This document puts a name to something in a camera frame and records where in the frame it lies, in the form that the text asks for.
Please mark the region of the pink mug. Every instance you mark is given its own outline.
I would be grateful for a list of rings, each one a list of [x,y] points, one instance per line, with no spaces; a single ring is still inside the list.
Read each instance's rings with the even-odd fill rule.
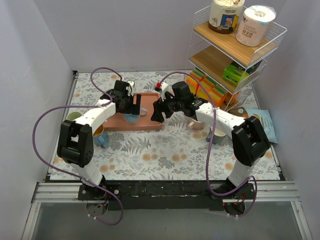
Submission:
[[[196,131],[203,130],[205,128],[205,123],[191,118],[187,127]]]

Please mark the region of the green ceramic mug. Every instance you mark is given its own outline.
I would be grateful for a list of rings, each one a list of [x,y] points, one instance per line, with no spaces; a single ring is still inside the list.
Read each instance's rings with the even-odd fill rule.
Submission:
[[[77,111],[71,112],[71,113],[69,113],[69,114],[67,115],[66,120],[68,120],[68,121],[74,121],[75,119],[77,119],[77,118],[79,118],[79,117],[81,117],[81,116],[82,116],[82,114],[81,114],[80,112],[77,112]]]

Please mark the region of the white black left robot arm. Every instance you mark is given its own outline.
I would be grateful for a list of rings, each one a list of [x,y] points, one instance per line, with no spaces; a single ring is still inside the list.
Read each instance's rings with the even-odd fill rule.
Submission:
[[[116,80],[114,87],[99,98],[95,107],[73,121],[65,120],[60,127],[57,156],[70,164],[89,185],[89,194],[95,200],[106,196],[101,184],[103,175],[92,161],[94,155],[94,132],[116,113],[140,114],[141,95],[134,94],[133,81]]]

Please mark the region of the dark grey mug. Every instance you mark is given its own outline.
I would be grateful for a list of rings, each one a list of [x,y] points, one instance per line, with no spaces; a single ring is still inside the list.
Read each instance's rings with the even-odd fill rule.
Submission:
[[[212,129],[213,128],[211,127],[209,132],[208,132],[207,137],[205,138],[205,141],[208,142],[208,143],[210,142],[211,136],[213,135]],[[213,137],[212,144],[213,145],[217,145],[217,144],[221,143],[226,136],[227,135],[224,132],[222,132],[221,130],[216,128],[215,132],[214,132],[214,137]]]

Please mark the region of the blue white gradient mug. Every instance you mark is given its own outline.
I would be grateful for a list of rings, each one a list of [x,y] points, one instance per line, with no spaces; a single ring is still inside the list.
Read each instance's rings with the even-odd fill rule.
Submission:
[[[124,121],[130,125],[137,125],[141,117],[146,116],[148,111],[145,108],[140,108],[139,114],[124,114]]]

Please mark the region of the blue butterfly mug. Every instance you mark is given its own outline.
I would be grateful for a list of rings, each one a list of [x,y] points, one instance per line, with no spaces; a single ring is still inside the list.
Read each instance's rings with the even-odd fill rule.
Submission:
[[[109,137],[103,125],[100,125],[93,133],[93,143],[105,149],[109,146]]]

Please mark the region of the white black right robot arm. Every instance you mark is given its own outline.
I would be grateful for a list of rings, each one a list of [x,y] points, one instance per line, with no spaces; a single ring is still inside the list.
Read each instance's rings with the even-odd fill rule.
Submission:
[[[214,107],[203,98],[195,97],[184,81],[172,85],[173,93],[168,89],[165,82],[156,84],[155,90],[161,96],[153,103],[151,121],[163,123],[174,112],[183,112],[193,120],[211,124],[213,131],[220,130],[228,135],[232,139],[236,162],[225,183],[211,193],[217,197],[239,198],[245,192],[244,185],[249,181],[255,165],[271,147],[261,122],[255,116],[235,116]]]

